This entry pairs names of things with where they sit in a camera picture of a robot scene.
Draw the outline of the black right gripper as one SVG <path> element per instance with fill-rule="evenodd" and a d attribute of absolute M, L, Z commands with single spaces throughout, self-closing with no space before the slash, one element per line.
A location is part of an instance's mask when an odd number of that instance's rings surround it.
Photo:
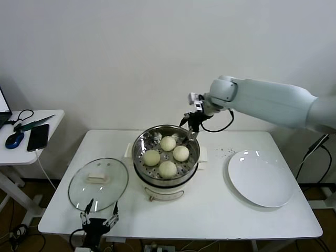
<path fill-rule="evenodd" d="M 196 112 L 187 112 L 183 115 L 182 120 L 180 121 L 180 127 L 188 122 L 188 133 L 182 141 L 182 145 L 186 146 L 190 141 L 196 141 L 200 125 L 203 121 L 206 121 L 208 116 L 201 111 Z"/>

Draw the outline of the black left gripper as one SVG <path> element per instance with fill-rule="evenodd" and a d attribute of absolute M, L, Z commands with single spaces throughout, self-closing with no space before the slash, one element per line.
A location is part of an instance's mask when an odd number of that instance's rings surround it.
<path fill-rule="evenodd" d="M 118 201 L 115 202 L 112 216 L 108 219 L 90 218 L 90 213 L 93 204 L 93 198 L 86 206 L 85 210 L 80 213 L 82 229 L 86 233 L 82 247 L 90 248 L 91 251 L 100 251 L 100 242 L 102 235 L 109 232 L 109 226 L 114 226 L 119 220 Z"/>

